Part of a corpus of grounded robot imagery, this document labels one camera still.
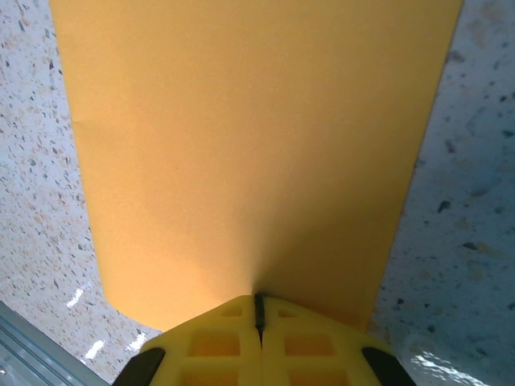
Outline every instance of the orange paper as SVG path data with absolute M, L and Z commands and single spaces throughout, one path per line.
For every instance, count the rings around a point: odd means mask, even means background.
M 456 0 L 53 0 L 107 299 L 264 291 L 365 329 Z

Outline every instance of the terrazzo floor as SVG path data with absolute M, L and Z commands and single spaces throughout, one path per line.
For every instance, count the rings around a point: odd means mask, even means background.
M 49 5 L 0 0 L 1 299 L 109 382 L 158 332 L 102 297 Z M 421 385 L 515 384 L 515 2 L 466 0 L 370 324 Z

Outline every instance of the metal edge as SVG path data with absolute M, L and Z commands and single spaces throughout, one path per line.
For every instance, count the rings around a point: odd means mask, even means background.
M 2 301 L 0 301 L 0 317 L 13 326 L 15 332 L 22 335 L 28 343 L 33 343 L 45 355 L 55 360 L 71 377 L 88 386 L 109 386 L 95 372 L 87 368 L 81 361 L 48 338 L 42 331 L 32 326 L 25 318 L 10 309 Z M 9 326 L 4 327 L 7 330 L 12 329 Z

